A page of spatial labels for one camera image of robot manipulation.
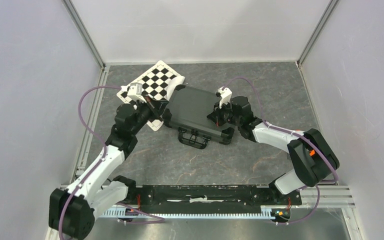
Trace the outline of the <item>black poker set case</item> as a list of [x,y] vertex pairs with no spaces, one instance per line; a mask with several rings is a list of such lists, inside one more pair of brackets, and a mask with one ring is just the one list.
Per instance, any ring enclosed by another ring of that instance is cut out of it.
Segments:
[[229,145],[235,128],[217,126],[207,116],[219,98],[215,93],[184,84],[177,85],[165,108],[162,119],[166,127],[177,130],[178,141],[197,149],[205,149],[209,141]]

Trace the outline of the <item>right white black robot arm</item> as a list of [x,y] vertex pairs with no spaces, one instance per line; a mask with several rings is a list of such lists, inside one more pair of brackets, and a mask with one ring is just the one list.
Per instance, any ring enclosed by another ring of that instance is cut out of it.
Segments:
[[295,190],[326,182],[329,175],[334,177],[332,182],[338,180],[336,171],[340,166],[339,160],[315,128],[301,131],[273,125],[254,115],[245,96],[234,97],[227,103],[217,102],[207,118],[219,127],[234,125],[243,138],[289,154],[293,169],[269,185],[268,196],[275,204],[282,204]]

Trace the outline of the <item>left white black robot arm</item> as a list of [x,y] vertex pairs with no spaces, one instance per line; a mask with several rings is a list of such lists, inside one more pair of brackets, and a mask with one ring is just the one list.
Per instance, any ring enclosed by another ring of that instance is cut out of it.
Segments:
[[107,187],[101,186],[133,152],[137,133],[147,122],[159,119],[168,103],[146,97],[144,102],[117,108],[114,125],[93,163],[65,189],[56,188],[50,195],[48,225],[58,231],[60,239],[85,239],[105,211],[118,202],[136,200],[137,190],[124,181],[115,179]]

